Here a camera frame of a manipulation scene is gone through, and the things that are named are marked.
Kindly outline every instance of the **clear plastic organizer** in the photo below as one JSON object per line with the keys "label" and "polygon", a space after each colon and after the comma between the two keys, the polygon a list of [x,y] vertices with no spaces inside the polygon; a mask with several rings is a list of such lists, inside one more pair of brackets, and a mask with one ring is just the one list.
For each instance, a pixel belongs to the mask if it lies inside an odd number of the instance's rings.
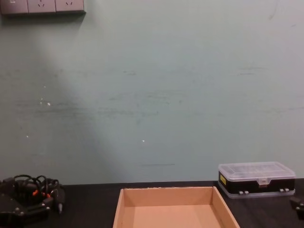
{"label": "clear plastic organizer", "polygon": [[219,186],[230,198],[293,195],[295,173],[279,162],[221,164]]}

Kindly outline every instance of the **electrical outlet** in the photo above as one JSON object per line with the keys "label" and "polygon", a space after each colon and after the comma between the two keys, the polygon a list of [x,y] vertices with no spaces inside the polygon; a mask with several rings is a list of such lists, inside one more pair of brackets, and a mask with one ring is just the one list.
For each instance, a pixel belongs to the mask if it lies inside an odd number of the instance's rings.
{"label": "electrical outlet", "polygon": [[2,14],[28,13],[27,0],[0,0]]}
{"label": "electrical outlet", "polygon": [[28,10],[29,13],[55,13],[55,0],[28,0]]}
{"label": "electrical outlet", "polygon": [[84,0],[55,0],[56,11],[85,11]]}

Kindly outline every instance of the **table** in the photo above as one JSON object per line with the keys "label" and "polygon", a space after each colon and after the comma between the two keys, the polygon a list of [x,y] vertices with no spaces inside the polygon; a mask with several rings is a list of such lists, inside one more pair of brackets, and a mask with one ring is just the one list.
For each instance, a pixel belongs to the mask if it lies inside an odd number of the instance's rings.
{"label": "table", "polygon": [[[97,184],[66,186],[66,208],[61,216],[28,228],[112,228],[121,188],[217,186],[216,181]],[[303,228],[289,205],[289,197],[229,199],[219,189],[241,228]],[[304,179],[296,180],[296,196],[304,200]]]}

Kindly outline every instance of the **cardboard box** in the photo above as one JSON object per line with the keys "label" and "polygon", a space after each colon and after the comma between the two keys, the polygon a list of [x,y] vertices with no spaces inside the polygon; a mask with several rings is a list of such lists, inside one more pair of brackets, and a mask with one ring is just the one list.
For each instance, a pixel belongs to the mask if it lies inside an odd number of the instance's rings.
{"label": "cardboard box", "polygon": [[113,228],[239,228],[215,187],[123,189]]}

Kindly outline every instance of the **light green wall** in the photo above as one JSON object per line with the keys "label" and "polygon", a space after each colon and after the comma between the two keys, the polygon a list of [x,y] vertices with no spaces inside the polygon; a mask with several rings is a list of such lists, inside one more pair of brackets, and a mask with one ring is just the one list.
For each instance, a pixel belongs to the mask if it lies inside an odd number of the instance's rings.
{"label": "light green wall", "polygon": [[215,180],[250,161],[304,177],[304,1],[86,6],[2,20],[1,179]]}

